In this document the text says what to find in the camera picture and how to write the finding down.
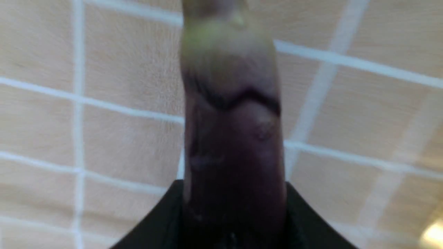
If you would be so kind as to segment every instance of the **wrinkled skin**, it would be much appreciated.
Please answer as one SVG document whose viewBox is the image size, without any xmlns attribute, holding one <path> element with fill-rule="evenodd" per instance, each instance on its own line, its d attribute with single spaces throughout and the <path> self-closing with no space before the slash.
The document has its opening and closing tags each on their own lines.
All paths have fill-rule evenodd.
<svg viewBox="0 0 443 249">
<path fill-rule="evenodd" d="M 286 188 L 275 48 L 244 1 L 220 1 L 183 0 L 185 248 L 279 248 Z"/>
</svg>

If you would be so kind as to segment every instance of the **white grout line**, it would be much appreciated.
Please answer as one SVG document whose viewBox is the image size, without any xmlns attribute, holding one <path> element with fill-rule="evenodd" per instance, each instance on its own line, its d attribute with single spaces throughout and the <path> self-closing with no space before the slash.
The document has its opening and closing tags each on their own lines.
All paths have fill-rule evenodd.
<svg viewBox="0 0 443 249">
<path fill-rule="evenodd" d="M 157 186 L 153 186 L 150 184 L 124 181 L 124 180 L 100 175 L 98 173 L 91 172 L 91 171 L 87 171 L 85 173 L 85 175 L 88 178 L 94 179 L 98 182 L 109 184 L 112 186 L 116 186 L 121 189 L 126 189 L 128 191 L 143 192 L 143 193 L 147 193 L 147 194 L 160 195 L 160 196 L 165 194 L 167 191 L 167 188 L 164 188 L 164 187 L 157 187 Z"/>
<path fill-rule="evenodd" d="M 86 0 L 86 2 L 103 8 L 108 8 L 129 15 L 139 16 L 175 26 L 181 26 L 183 24 L 181 13 L 171 12 L 160 8 L 153 8 L 147 4 L 123 2 L 121 0 Z M 341 19 L 341 24 L 336 31 L 336 36 L 331 41 L 331 45 L 337 49 L 336 51 L 323 51 L 275 39 L 274 44 L 276 49 L 279 52 L 286 54 L 293 54 L 304 58 L 329 62 L 335 65 L 351 67 L 407 82 L 443 89 L 443 80 L 439 78 L 382 65 L 355 57 L 341 55 L 338 52 L 345 50 L 349 46 L 349 35 L 354 33 L 358 27 L 358 22 L 346 20 L 358 19 L 359 15 L 361 15 L 362 11 L 364 10 L 361 8 L 362 5 L 359 6 L 359 4 L 366 4 L 365 2 L 367 2 L 367 0 L 362 0 L 361 3 L 359 1 L 352 1 L 348 5 L 347 11 L 344 13 L 343 18 Z"/>
<path fill-rule="evenodd" d="M 56 165 L 53 163 L 12 154 L 12 153 L 9 153 L 6 151 L 0 151 L 0 159 L 14 161 L 14 162 L 18 162 L 18 163 L 24 163 L 26 165 L 32 165 L 32 166 L 39 167 L 39 168 L 49 170 L 52 172 L 60 172 L 60 173 L 76 173 L 76 172 L 78 172 L 78 169 L 76 169 L 74 167 L 64 166 L 64 165 Z"/>
<path fill-rule="evenodd" d="M 314 153 L 320 156 L 331 156 L 331 157 L 337 157 L 338 155 L 338 159 L 342 159 L 344 161 L 351 161 L 351 162 L 356 162 L 358 164 L 363 164 L 363 165 L 369 165 L 369 166 L 375 166 L 375 167 L 380 167 L 380 168 L 384 168 L 386 167 L 386 165 L 389 165 L 389 162 L 385 162 L 385 161 L 381 161 L 381 160 L 375 160 L 375 159 L 371 159 L 371 158 L 366 158 L 366 157 L 360 157 L 360 156 L 355 156 L 352 154 L 347 154 L 344 152 L 338 152 L 338 151 L 334 151 L 334 150 L 329 150 L 326 148 L 317 148 L 315 146 L 309 146 L 309 145 L 304 145 L 301 143 L 294 143 L 294 142 L 289 142 L 289 141 L 285 141 L 285 146 L 288 148 L 297 148 L 306 152 L 310 152 L 310 153 Z M 47 162 L 43 162 L 43 161 L 39 161 L 39 160 L 35 160 L 35 159 L 30 159 L 24 156 L 18 156 L 9 152 L 2 152 L 0 151 L 0 159 L 4 159 L 4 160 L 13 160 L 13 161 L 17 161 L 17 162 L 21 162 L 24 164 L 27 164 L 29 166 L 34 166 L 34 167 L 40 167 L 40 168 L 44 168 L 47 170 L 53 170 L 54 167 L 61 167 L 61 166 L 57 166 L 51 163 L 47 163 Z M 90 171 L 86 171 L 85 172 L 86 177 L 94 179 L 98 182 L 102 182 L 105 184 L 109 184 L 112 186 L 116 186 L 116 187 L 120 187 L 123 189 L 127 189 L 129 191 L 138 191 L 138 192 L 144 192 L 144 193 L 149 193 L 149 194 L 155 194 L 155 195 L 163 195 L 166 192 L 166 188 L 162 188 L 162 187 L 156 187 L 156 186 L 152 186 L 152 185 L 148 185 L 148 184 L 142 184 L 142 183 L 134 183 L 134 182 L 127 182 L 127 181 L 123 181 L 123 180 L 119 180 L 119 179 L 114 179 L 114 178 L 110 178 L 104 175 L 100 175 L 98 173 L 95 172 L 90 172 Z M 0 222 L 7 222 L 10 220 L 16 220 L 14 218 L 8 218 L 8 217 L 2 217 L 0 216 Z M 65 231 L 63 229 L 60 229 L 58 227 L 53 227 L 53 226 L 49 226 L 43 223 L 38 223 L 38 222 L 29 222 L 29 221 L 22 221 L 21 223 L 23 224 L 27 224 L 27 226 L 32 226 L 32 227 L 36 227 L 36 228 L 42 228 L 45 230 L 52 230 L 55 232 L 60 232 L 60 231 Z M 342 223 L 337 223 L 337 222 L 328 222 L 331 224 L 331 226 L 333 226 L 335 229 L 343 231 L 344 233 L 347 234 L 351 234 L 351 235 L 355 235 L 355 236 L 366 236 L 368 233 L 368 227 L 360 227 L 360 226 L 351 226 L 351 225 L 347 225 L 347 224 L 342 224 Z M 397 236 L 397 237 L 401 237 L 402 235 L 398 235 L 396 233 L 386 233 L 386 232 L 381 232 L 381 234 L 383 234 L 383 238 L 384 240 L 390 240 L 389 236 Z"/>
<path fill-rule="evenodd" d="M 442 105 L 443 91 L 428 94 L 405 131 L 400 145 L 392 156 L 392 161 L 413 164 L 419 159 L 434 132 L 439 125 L 443 124 Z M 390 172 L 384 172 L 377 178 L 360 211 L 359 224 L 370 228 L 377 226 L 392 197 L 400 188 L 406 173 L 393 176 Z"/>
<path fill-rule="evenodd" d="M 73 101 L 80 100 L 80 101 L 82 101 L 82 103 L 94 105 L 99 108 L 104 107 L 106 109 L 109 109 L 109 110 L 112 110 L 115 112 L 121 112 L 121 113 L 124 113 L 127 115 L 134 115 L 134 116 L 147 117 L 147 118 L 158 118 L 159 117 L 158 115 L 151 115 L 151 112 L 129 109 L 129 108 L 126 108 L 123 106 L 119 106 L 119 105 L 115 105 L 115 104 L 111 104 L 111 103 L 107 103 L 107 102 L 103 102 L 103 101 L 99 101 L 99 100 L 95 100 L 95 99 L 85 98 L 85 97 L 76 98 L 75 95 L 71 94 L 71 93 L 67 93 L 67 92 L 63 92 L 60 90 L 55 90 L 55 89 L 51 89 L 51 88 L 47 88 L 47 87 L 43 87 L 43 86 L 37 86 L 37 85 L 27 83 L 27 82 L 20 82 L 20 81 L 8 79 L 8 78 L 0 77 L 0 84 L 16 87 L 16 88 L 20 88 L 20 89 L 25 89 L 25 90 L 29 90 L 29 91 L 33 91 L 33 92 L 48 94 L 48 95 L 51 95 L 54 97 L 61 97 L 61 98 L 65 98 L 65 99 L 70 99 Z M 163 114 L 163 113 L 158 113 L 158 114 L 164 115 L 164 117 L 160 118 L 161 120 L 184 124 L 183 117 L 172 116 L 172 115 L 167 115 L 167 114 Z M 384 170 L 396 171 L 396 172 L 408 172 L 408 173 L 412 173 L 412 174 L 419 174 L 424 177 L 429 177 L 429 178 L 434 178 L 434 179 L 443 179 L 442 174 L 439 172 L 419 169 L 419 168 L 415 168 L 410 165 L 392 163 L 392 162 L 378 160 L 378 159 L 374 159 L 374 158 L 370 158 L 370 157 L 358 156 L 358 155 L 354 155 L 354 154 L 350 154 L 350 153 L 346 153 L 346 152 L 337 151 L 334 149 L 323 148 L 323 147 L 319 147 L 319 146 L 312 146 L 312 145 L 308 145 L 308 144 L 303 144 L 303 143 L 298 143 L 298 142 L 290 142 L 290 141 L 285 141 L 285 146 L 287 148 L 292 148 L 292 149 L 297 149 L 297 150 L 300 149 L 300 150 L 303 150 L 303 151 L 306 151 L 306 152 L 309 152 L 312 154 L 317 154 L 320 156 L 328 156 L 328 157 L 336 158 L 339 160 L 350 161 L 350 162 L 359 163 L 359 164 L 367 165 L 367 166 L 374 166 L 374 167 L 382 168 Z M 8 153 L 8 152 L 0 152 L 0 157 L 3 157 L 5 159 L 7 157 L 11 157 L 11 156 L 12 157 L 20 157 L 18 155 L 12 155 L 11 153 Z M 35 166 L 44 167 L 44 168 L 48 168 L 48 169 L 51 167 L 54 168 L 54 164 L 52 164 L 52 163 L 45 163 L 43 161 L 38 161 L 35 159 L 29 159 L 29 158 L 22 157 L 21 159 L 17 159 L 17 160 L 22 161 L 27 164 L 33 164 Z M 71 171 L 71 169 L 68 166 L 63 166 L 63 167 L 57 167 L 57 170 L 55 170 L 55 171 Z"/>
<path fill-rule="evenodd" d="M 0 215 L 0 223 L 6 223 L 9 225 L 13 225 L 13 226 L 33 228 L 33 229 L 37 229 L 37 230 L 45 230 L 45 231 L 48 231 L 51 233 L 57 233 L 57 234 L 73 234 L 73 231 L 70 229 L 67 229 L 67 228 L 52 226 L 52 225 L 48 225 L 43 222 L 33 222 L 33 221 L 22 220 L 22 219 L 17 219 L 17 218 L 8 217 L 8 216 L 2 216 L 2 215 Z M 97 234 L 93 234 L 93 233 L 83 232 L 82 234 L 84 237 L 87 237 L 90 240 L 97 241 L 97 242 L 113 244 L 118 241 L 118 239 L 116 239 L 116 238 L 97 235 Z"/>
<path fill-rule="evenodd" d="M 183 179 L 185 176 L 185 149 L 180 152 L 179 166 L 177 169 L 177 179 Z"/>
<path fill-rule="evenodd" d="M 63 165 L 56 165 L 53 163 L 36 160 L 33 158 L 20 156 L 14 153 L 6 152 L 6 151 L 0 151 L 0 159 L 6 160 L 6 161 L 14 161 L 18 163 L 23 163 L 25 165 L 45 169 L 52 172 L 61 172 L 61 173 L 79 173 L 81 170 L 74 167 L 69 166 L 63 166 Z M 164 187 L 157 187 L 150 184 L 144 184 L 144 183 L 136 183 L 136 182 L 130 182 L 130 181 L 124 181 L 116 178 L 112 178 L 105 175 L 100 175 L 98 173 L 92 172 L 92 171 L 84 171 L 84 174 L 87 178 L 94 179 L 98 182 L 108 184 L 110 186 L 126 189 L 129 191 L 137 191 L 152 195 L 163 195 L 167 188 Z"/>
<path fill-rule="evenodd" d="M 29 91 L 33 91 L 33 92 L 37 92 L 37 93 L 42 93 L 42 94 L 50 95 L 53 97 L 68 99 L 68 100 L 72 100 L 72 101 L 75 101 L 78 103 L 92 105 L 92 106 L 95 106 L 98 108 L 102 108 L 102 109 L 106 109 L 106 110 L 110 110 L 110 111 L 114 111 L 114 112 L 119 112 L 119 113 L 123 113 L 123 114 L 130 115 L 130 116 L 146 117 L 146 118 L 152 118 L 155 120 L 162 120 L 162 121 L 169 121 L 169 122 L 184 124 L 184 118 L 180 117 L 180 116 L 174 116 L 174 115 L 165 114 L 165 113 L 157 113 L 157 112 L 151 112 L 151 111 L 132 109 L 132 108 L 128 108 L 125 106 L 116 105 L 113 103 L 92 99 L 89 97 L 77 96 L 73 93 L 68 93 L 68 92 L 64 92 L 61 90 L 52 89 L 49 87 L 38 86 L 38 85 L 31 84 L 28 82 L 21 82 L 21 81 L 17 81 L 17 80 L 5 78 L 5 77 L 0 77 L 0 84 L 12 86 L 12 87 L 23 89 L 23 90 L 29 90 Z"/>
<path fill-rule="evenodd" d="M 368 3 L 369 0 L 349 0 L 329 45 L 330 52 L 338 54 L 345 54 L 347 52 Z M 290 138 L 291 141 L 306 142 L 314 126 L 315 118 L 337 75 L 337 71 L 337 64 L 331 62 L 323 62 L 321 64 L 306 95 L 305 103 Z M 292 153 L 287 153 L 286 157 L 285 162 L 288 163 L 286 164 L 286 180 L 289 180 L 297 163 L 299 151 L 295 150 Z"/>
<path fill-rule="evenodd" d="M 72 23 L 74 29 L 74 94 L 83 96 L 85 88 L 85 13 L 83 0 L 72 0 Z M 73 113 L 73 141 L 75 167 L 77 173 L 75 184 L 75 210 L 72 230 L 75 235 L 77 249 L 83 249 L 82 216 L 85 201 L 85 149 L 83 141 L 83 110 L 84 105 L 76 101 Z"/>
<path fill-rule="evenodd" d="M 405 174 L 415 174 L 425 178 L 431 178 L 443 181 L 443 173 L 428 169 L 422 169 L 409 164 L 395 163 L 367 156 L 359 156 L 347 152 L 342 152 L 320 146 L 303 144 L 299 142 L 285 141 L 284 144 L 287 148 L 300 150 L 303 152 L 307 152 L 322 157 L 330 157 L 344 162 L 354 163 L 357 165 L 376 167 L 385 171 L 405 173 Z"/>
<path fill-rule="evenodd" d="M 175 26 L 183 25 L 183 16 L 181 13 L 151 7 L 147 4 L 115 0 L 85 0 L 85 2 Z"/>
</svg>

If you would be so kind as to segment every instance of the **beige tile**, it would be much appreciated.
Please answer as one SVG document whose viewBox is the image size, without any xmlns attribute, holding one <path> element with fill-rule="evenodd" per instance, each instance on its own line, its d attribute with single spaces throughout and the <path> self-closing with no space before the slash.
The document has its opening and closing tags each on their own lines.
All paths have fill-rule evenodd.
<svg viewBox="0 0 443 249">
<path fill-rule="evenodd" d="M 301 153 L 291 183 L 324 219 L 354 225 L 380 174 L 361 166 Z"/>
<path fill-rule="evenodd" d="M 0 75 L 72 91 L 71 1 L 2 1 Z"/>
<path fill-rule="evenodd" d="M 443 124 L 437 129 L 416 162 L 417 166 L 443 171 Z"/>
<path fill-rule="evenodd" d="M 342 67 L 309 143 L 391 159 L 429 88 Z"/>
<path fill-rule="evenodd" d="M 277 60 L 282 85 L 283 135 L 288 139 L 297 123 L 319 63 L 281 53 Z"/>
<path fill-rule="evenodd" d="M 431 226 L 443 227 L 443 200 L 428 217 L 427 229 L 429 229 Z"/>
<path fill-rule="evenodd" d="M 109 249 L 114 245 L 114 241 L 98 241 L 83 237 L 84 249 Z"/>
<path fill-rule="evenodd" d="M 121 238 L 160 198 L 87 179 L 82 228 L 86 232 Z"/>
<path fill-rule="evenodd" d="M 357 229 L 353 229 L 349 231 L 349 228 L 346 230 L 337 229 L 334 227 L 349 243 L 353 244 L 357 248 L 362 249 L 364 243 L 367 241 L 367 235 L 364 232 L 360 232 Z"/>
<path fill-rule="evenodd" d="M 418 238 L 442 200 L 443 182 L 408 175 L 385 208 L 377 228 Z"/>
<path fill-rule="evenodd" d="M 75 176 L 1 161 L 0 215 L 69 227 Z"/>
<path fill-rule="evenodd" d="M 372 0 L 349 55 L 443 77 L 440 0 Z"/>
<path fill-rule="evenodd" d="M 401 242 L 389 242 L 389 241 L 379 241 L 370 240 L 366 246 L 366 249 L 418 249 L 419 247 L 411 243 L 401 243 Z"/>
<path fill-rule="evenodd" d="M 135 2 L 140 4 L 147 4 L 151 7 L 161 8 L 175 12 L 182 11 L 181 0 L 124 0 L 125 2 Z"/>
<path fill-rule="evenodd" d="M 179 27 L 90 5 L 85 16 L 86 95 L 182 115 Z"/>
<path fill-rule="evenodd" d="M 248 0 L 276 39 L 327 49 L 347 0 Z"/>
<path fill-rule="evenodd" d="M 70 233 L 1 224 L 2 249 L 74 249 Z"/>
<path fill-rule="evenodd" d="M 72 103 L 0 86 L 0 149 L 73 165 Z"/>
<path fill-rule="evenodd" d="M 183 146 L 183 126 L 85 108 L 86 167 L 103 175 L 168 187 Z"/>
</svg>

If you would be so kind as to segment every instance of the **tiled wall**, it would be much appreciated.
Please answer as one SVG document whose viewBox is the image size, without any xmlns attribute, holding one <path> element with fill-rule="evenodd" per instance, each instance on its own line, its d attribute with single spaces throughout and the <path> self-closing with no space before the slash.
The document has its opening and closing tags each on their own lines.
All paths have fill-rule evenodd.
<svg viewBox="0 0 443 249">
<path fill-rule="evenodd" d="M 443 4 L 249 5 L 279 51 L 288 179 L 358 246 L 417 248 L 443 200 Z M 0 0 L 0 248 L 107 248 L 181 177 L 180 11 Z"/>
</svg>

